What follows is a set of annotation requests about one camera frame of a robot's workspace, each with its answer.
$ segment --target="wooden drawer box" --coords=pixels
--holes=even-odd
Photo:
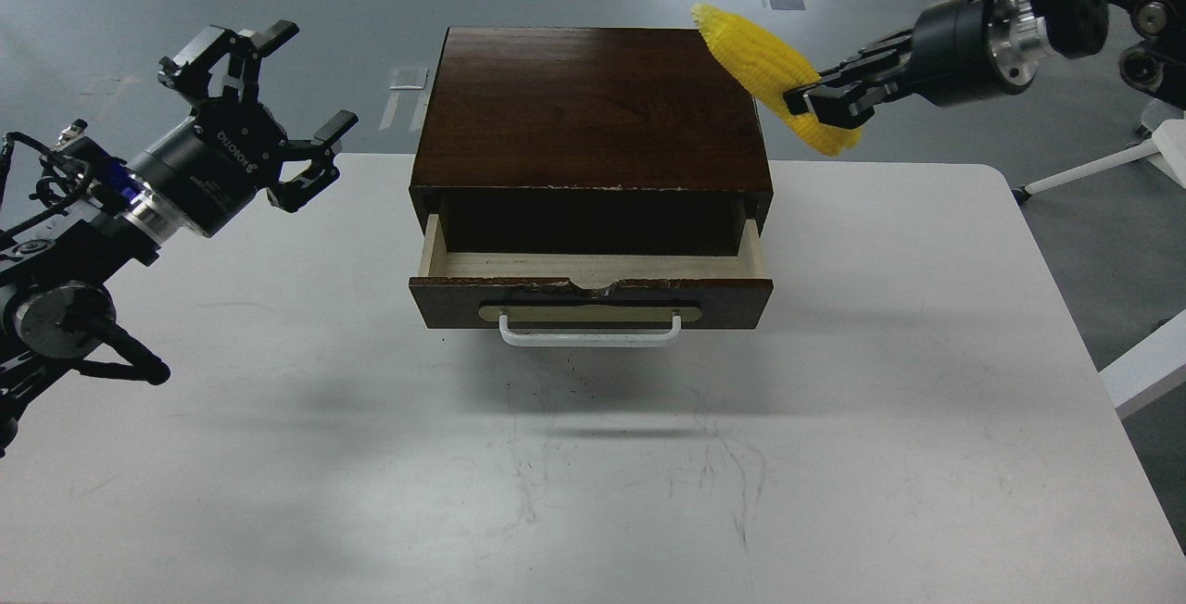
[[[757,110],[694,30],[451,28],[409,191],[432,328],[752,329],[773,287]]]

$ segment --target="gray floor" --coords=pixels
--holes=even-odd
[[[208,24],[263,28],[285,18],[302,31],[264,63],[263,101],[289,134],[307,136],[349,108],[362,122],[346,150],[413,152],[414,97],[402,97],[394,122],[380,128],[388,85],[393,69],[434,66],[446,27],[687,27],[695,1],[751,18],[822,68],[912,25],[937,0],[803,0],[804,11],[774,11],[770,0],[0,0],[0,128],[49,140],[81,116],[94,139],[130,157],[186,112],[154,82],[158,58]],[[1115,15],[1102,55],[1047,61],[1024,96],[952,109],[917,98],[881,107],[844,159],[987,164],[1024,184],[1115,152],[1144,103],[1116,75],[1116,56],[1134,42]],[[818,158],[772,115],[763,123],[772,159]],[[13,170],[4,222],[27,208],[19,191],[33,173]],[[406,198],[400,185],[393,198]],[[1186,309],[1186,240],[1175,224],[1186,217],[1186,192],[1150,166],[1042,193],[1025,212],[1098,367]],[[1184,415],[1179,389],[1127,426],[1186,545]]]

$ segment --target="black robotic arm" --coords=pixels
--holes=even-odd
[[[28,403],[71,370],[164,383],[168,367],[115,322],[103,284],[135,259],[149,265],[178,229],[212,236],[260,190],[295,212],[338,178],[339,139],[358,117],[346,110],[313,139],[289,139],[259,101],[260,64],[296,34],[280,21],[263,32],[211,26],[172,58],[158,80],[181,94],[190,115],[130,163],[109,155],[75,121],[47,147],[4,136],[0,198],[17,144],[37,151],[43,178],[31,198],[45,210],[0,231],[0,456]],[[227,58],[222,88],[211,70]],[[288,161],[308,161],[281,182]],[[87,361],[101,344],[127,363]]]
[[[1186,108],[1186,0],[945,0],[898,31],[784,94],[791,113],[853,129],[873,107],[911,94],[937,106],[1016,95],[1038,63],[1099,52],[1108,6],[1127,9],[1141,42],[1123,51],[1131,88]]]

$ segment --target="white drawer handle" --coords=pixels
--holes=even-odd
[[[662,333],[516,333],[506,313],[498,316],[498,332],[512,346],[668,346],[680,337],[680,314],[671,313],[671,330]]]

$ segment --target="table surface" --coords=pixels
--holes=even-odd
[[[173,380],[33,403],[0,599],[1181,602],[994,171],[772,163],[759,329],[620,351],[425,329],[408,158],[339,164],[110,282]]]

